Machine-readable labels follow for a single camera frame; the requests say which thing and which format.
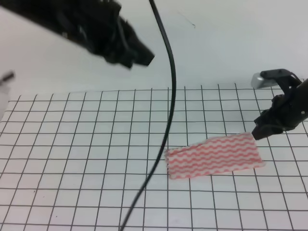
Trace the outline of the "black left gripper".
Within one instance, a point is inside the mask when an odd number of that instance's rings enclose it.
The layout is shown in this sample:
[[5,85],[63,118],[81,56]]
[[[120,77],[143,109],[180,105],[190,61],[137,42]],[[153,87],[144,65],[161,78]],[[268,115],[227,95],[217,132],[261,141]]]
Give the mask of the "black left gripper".
[[114,0],[2,0],[0,5],[108,63],[132,68],[148,66],[154,58]]

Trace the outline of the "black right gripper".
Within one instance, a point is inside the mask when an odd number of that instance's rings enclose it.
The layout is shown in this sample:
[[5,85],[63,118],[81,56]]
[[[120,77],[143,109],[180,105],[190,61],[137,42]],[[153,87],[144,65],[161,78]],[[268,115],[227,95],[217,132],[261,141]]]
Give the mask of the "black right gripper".
[[272,99],[271,107],[262,111],[260,116],[254,120],[256,126],[251,134],[258,141],[266,138],[267,135],[293,130],[305,119],[306,103],[303,100],[276,95]]

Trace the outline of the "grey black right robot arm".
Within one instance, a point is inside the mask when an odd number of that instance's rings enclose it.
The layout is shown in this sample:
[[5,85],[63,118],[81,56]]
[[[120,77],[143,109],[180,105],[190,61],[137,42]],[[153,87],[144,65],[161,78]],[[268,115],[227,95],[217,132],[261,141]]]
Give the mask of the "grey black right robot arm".
[[274,96],[271,107],[254,120],[255,140],[293,130],[308,117],[308,81],[283,77],[278,85],[283,94]]

